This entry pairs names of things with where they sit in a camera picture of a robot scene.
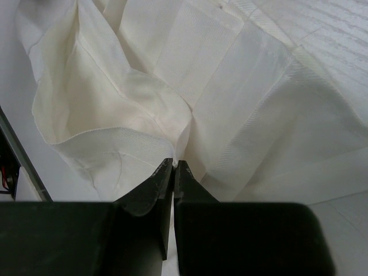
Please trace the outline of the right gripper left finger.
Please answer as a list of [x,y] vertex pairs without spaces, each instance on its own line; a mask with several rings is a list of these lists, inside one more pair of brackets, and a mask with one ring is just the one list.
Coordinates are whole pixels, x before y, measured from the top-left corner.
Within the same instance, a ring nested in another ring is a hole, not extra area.
[[1,203],[2,275],[160,275],[173,161],[113,202]]

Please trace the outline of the white skirt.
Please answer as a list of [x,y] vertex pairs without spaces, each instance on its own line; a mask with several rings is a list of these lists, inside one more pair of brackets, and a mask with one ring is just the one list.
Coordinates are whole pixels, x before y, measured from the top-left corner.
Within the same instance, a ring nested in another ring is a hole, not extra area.
[[165,158],[222,201],[367,190],[367,95],[258,1],[2,1],[1,106],[55,200]]

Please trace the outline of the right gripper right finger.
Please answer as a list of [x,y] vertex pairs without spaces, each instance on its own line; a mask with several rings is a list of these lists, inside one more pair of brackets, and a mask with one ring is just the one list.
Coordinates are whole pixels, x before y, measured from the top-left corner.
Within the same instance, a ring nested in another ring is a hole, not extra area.
[[174,180],[180,275],[335,275],[315,214],[287,202],[220,202],[180,161]]

